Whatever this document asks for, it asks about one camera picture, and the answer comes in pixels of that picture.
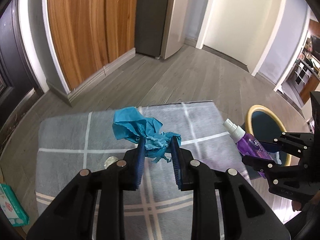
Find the person's right hand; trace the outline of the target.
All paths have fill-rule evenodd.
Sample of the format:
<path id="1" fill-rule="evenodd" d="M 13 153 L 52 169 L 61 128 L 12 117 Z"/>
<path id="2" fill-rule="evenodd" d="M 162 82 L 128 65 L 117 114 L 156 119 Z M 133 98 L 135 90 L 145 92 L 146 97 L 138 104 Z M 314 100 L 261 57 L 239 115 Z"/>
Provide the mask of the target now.
<path id="1" fill-rule="evenodd" d="M 300 203 L 300 202 L 297 202 L 297 201 L 295 201 L 295 200 L 293 200 L 292 202 L 291 202 L 291 204 L 292 204 L 292 210 L 293 210 L 293 212 L 295 212 L 295 211 L 301 211 L 302 210 L 302 204 Z"/>

